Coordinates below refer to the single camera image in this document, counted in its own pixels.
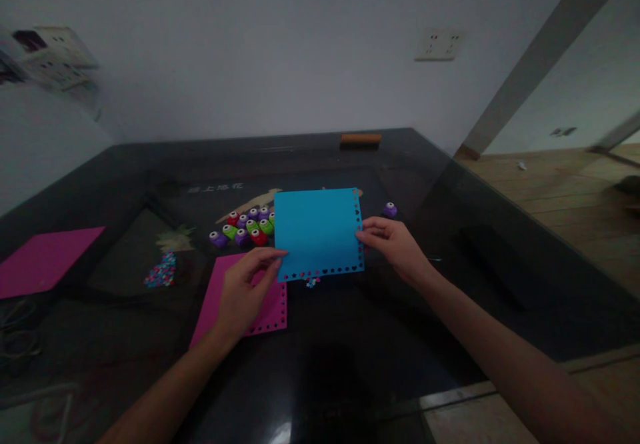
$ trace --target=black table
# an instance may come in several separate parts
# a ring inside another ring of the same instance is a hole
[[[107,226],[54,290],[29,298],[22,326],[42,353],[0,369],[3,398],[58,396],[33,407],[28,432],[55,436],[71,392],[68,442],[91,442],[186,351],[216,256],[238,252],[209,232],[270,189],[358,187],[364,216],[393,201],[446,278],[556,361],[638,342],[640,306],[620,286],[412,129],[382,134],[377,151],[340,151],[338,134],[120,145],[0,219],[2,259],[37,233]],[[194,250],[177,253],[176,285],[146,289],[157,234],[182,224]],[[478,225],[543,281],[540,296],[562,298],[519,305],[464,239]],[[290,429],[292,442],[321,441],[338,422],[364,429],[486,379],[381,256],[365,264],[313,289],[291,283],[288,328],[238,344],[177,440],[269,442]]]

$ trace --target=wall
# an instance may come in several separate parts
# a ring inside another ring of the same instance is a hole
[[[0,91],[0,215],[113,144],[72,101],[36,86]]]
[[[559,0],[0,0],[10,28],[69,25],[122,142],[414,127],[464,140]],[[452,63],[414,63],[456,27]]]
[[[638,111],[640,0],[609,0],[485,154],[589,147]]]

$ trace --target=wall socket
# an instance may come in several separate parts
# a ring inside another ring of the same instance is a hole
[[[48,47],[74,67],[98,67],[98,62],[91,55],[87,46],[70,27],[34,27]]]
[[[76,69],[54,48],[46,48],[26,54],[20,65],[36,81],[54,89],[64,91],[87,80],[87,76]]]
[[[464,40],[464,31],[427,27],[422,32],[414,61],[452,61]]]

